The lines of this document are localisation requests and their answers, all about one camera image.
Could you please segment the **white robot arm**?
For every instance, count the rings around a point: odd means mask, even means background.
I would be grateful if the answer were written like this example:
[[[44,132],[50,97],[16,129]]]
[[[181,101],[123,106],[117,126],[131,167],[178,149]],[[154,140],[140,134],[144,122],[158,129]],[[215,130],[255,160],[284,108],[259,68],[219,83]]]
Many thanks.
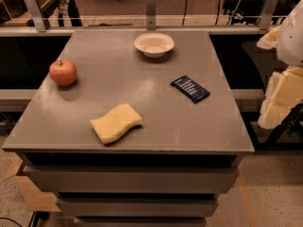
[[[262,49],[276,49],[276,56],[288,67],[269,78],[258,124],[264,129],[280,125],[291,109],[303,100],[303,0],[300,0],[280,26],[257,42]]]

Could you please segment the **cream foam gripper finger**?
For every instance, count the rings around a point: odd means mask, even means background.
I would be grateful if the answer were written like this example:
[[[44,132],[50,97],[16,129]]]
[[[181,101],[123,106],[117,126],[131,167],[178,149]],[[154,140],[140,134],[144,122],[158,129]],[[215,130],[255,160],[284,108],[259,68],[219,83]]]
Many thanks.
[[[276,26],[275,28],[271,29],[268,33],[266,33],[258,40],[257,47],[266,50],[276,48],[279,30],[280,26]]]
[[[273,129],[303,100],[303,67],[290,65],[282,73],[269,78],[265,99],[260,108],[258,124]]]

